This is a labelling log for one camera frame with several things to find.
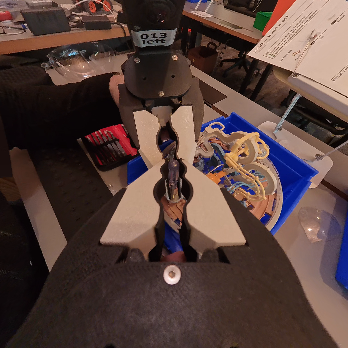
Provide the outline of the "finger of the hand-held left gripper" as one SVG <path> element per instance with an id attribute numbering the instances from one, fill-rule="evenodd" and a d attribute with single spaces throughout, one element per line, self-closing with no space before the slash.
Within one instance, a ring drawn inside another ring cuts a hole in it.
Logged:
<path id="1" fill-rule="evenodd" d="M 163 160 L 163 153 L 158 145 L 159 119 L 146 110 L 135 111 L 133 116 L 139 143 L 139 153 L 147 168 L 151 169 Z"/>
<path id="2" fill-rule="evenodd" d="M 186 165 L 192 165 L 197 148 L 192 107 L 180 106 L 170 116 L 169 124 L 177 139 L 176 158 L 184 160 Z"/>

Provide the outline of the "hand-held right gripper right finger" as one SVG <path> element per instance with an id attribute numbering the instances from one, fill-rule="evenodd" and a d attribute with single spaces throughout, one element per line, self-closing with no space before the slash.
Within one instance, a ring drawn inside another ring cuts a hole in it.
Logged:
<path id="1" fill-rule="evenodd" d="M 246 239 L 217 184 L 180 159 L 181 193 L 186 199 L 180 242 L 187 261 L 196 261 L 207 249 L 243 246 Z"/>

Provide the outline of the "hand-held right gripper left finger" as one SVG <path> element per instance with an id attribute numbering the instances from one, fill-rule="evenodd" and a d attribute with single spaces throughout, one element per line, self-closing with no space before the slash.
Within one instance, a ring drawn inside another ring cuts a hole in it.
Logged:
<path id="1" fill-rule="evenodd" d="M 164 225 L 156 225 L 163 218 L 163 209 L 154 196 L 155 185 L 163 179 L 161 167 L 166 164 L 162 159 L 133 181 L 124 194 L 107 225 L 100 243 L 106 246 L 122 246 L 139 249 L 145 259 L 160 261 Z"/>

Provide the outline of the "clear handled screwdriver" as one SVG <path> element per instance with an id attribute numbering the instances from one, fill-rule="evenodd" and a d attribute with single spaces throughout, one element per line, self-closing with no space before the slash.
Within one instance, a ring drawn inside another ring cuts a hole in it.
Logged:
<path id="1" fill-rule="evenodd" d="M 172 159 L 168 163 L 168 197 L 170 202 L 178 202 L 181 199 L 180 180 L 179 180 L 180 164 L 177 160 Z"/>

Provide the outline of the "colourful plastic maze ball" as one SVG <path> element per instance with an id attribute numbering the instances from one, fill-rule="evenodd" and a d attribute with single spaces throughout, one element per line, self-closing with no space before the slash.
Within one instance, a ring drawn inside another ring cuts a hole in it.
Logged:
<path id="1" fill-rule="evenodd" d="M 268 159 L 269 146 L 258 132 L 225 132 L 218 121 L 203 127 L 193 166 L 226 189 L 271 231 L 281 214 L 279 173 Z"/>

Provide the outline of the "printed instruction board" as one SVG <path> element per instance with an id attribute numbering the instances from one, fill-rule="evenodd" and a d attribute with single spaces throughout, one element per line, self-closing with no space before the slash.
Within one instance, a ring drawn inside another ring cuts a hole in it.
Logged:
<path id="1" fill-rule="evenodd" d="M 348 2 L 295 1 L 248 55 L 347 96 Z"/>

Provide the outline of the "person's left forearm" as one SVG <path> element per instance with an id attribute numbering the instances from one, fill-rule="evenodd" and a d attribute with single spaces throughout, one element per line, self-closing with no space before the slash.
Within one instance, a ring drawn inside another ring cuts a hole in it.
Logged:
<path id="1" fill-rule="evenodd" d="M 106 73 L 77 83 L 2 85 L 1 150 L 45 148 L 69 143 L 122 123 Z"/>

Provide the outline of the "red tweezers case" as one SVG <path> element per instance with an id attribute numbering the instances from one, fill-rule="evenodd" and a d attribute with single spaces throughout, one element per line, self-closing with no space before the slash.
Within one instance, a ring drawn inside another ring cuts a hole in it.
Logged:
<path id="1" fill-rule="evenodd" d="M 123 124 L 102 128 L 81 140 L 92 162 L 101 172 L 126 164 L 139 155 Z"/>

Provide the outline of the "brown bag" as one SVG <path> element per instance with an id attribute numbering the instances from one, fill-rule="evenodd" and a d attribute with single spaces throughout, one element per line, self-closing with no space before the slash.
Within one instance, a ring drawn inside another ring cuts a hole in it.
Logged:
<path id="1" fill-rule="evenodd" d="M 189 49 L 188 59 L 191 65 L 206 74 L 211 74 L 215 68 L 218 51 L 214 42 L 209 42 L 206 46 L 199 46 Z"/>

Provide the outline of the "black perforated mat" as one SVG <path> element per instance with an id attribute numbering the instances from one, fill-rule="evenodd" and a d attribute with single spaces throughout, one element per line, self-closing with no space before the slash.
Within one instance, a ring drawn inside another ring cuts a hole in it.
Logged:
<path id="1" fill-rule="evenodd" d="M 67 242 L 85 224 L 101 232 L 110 217 L 102 221 L 99 211 L 127 187 L 127 166 L 102 177 L 77 141 L 28 153 Z"/>

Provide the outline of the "black power adapter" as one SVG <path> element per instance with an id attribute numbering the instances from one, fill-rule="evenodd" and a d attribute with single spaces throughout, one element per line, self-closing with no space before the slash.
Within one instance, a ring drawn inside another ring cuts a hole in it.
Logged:
<path id="1" fill-rule="evenodd" d="M 90 30 L 110 30 L 112 28 L 111 22 L 106 15 L 100 16 L 81 16 L 81 21 L 84 28 Z"/>

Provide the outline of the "orange wheeled toy vehicle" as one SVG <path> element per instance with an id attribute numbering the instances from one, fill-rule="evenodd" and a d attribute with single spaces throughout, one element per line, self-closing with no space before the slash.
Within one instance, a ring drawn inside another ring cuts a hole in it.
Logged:
<path id="1" fill-rule="evenodd" d="M 108 0 L 102 0 L 102 1 L 88 0 L 85 2 L 82 2 L 80 0 L 72 0 L 72 4 L 74 4 L 72 11 L 76 13 L 85 12 L 90 15 L 113 14 L 113 5 L 111 1 L 108 1 Z"/>

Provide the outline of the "clear plastic piece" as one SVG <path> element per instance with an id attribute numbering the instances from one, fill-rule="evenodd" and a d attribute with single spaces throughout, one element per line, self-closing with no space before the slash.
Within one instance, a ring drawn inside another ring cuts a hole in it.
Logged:
<path id="1" fill-rule="evenodd" d="M 327 211 L 301 207 L 298 219 L 310 243 L 332 241 L 342 236 L 337 218 Z"/>

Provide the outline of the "office desk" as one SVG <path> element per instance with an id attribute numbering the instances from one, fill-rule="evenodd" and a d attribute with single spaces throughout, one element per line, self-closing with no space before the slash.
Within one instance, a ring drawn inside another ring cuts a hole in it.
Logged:
<path id="1" fill-rule="evenodd" d="M 112 38 L 130 36 L 127 26 L 112 25 L 109 30 L 85 30 L 74 28 L 70 32 L 35 36 L 31 31 L 25 33 L 0 35 L 0 54 L 12 54 L 25 51 L 46 49 L 90 41 L 100 41 Z"/>

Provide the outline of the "eyeglasses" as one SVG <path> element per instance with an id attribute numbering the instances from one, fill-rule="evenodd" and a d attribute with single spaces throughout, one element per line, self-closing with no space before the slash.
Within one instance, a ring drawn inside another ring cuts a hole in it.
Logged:
<path id="1" fill-rule="evenodd" d="M 6 34 L 6 35 L 19 35 L 22 33 L 25 33 L 26 29 L 23 28 L 22 25 L 18 23 L 5 23 L 0 25 L 0 34 Z"/>

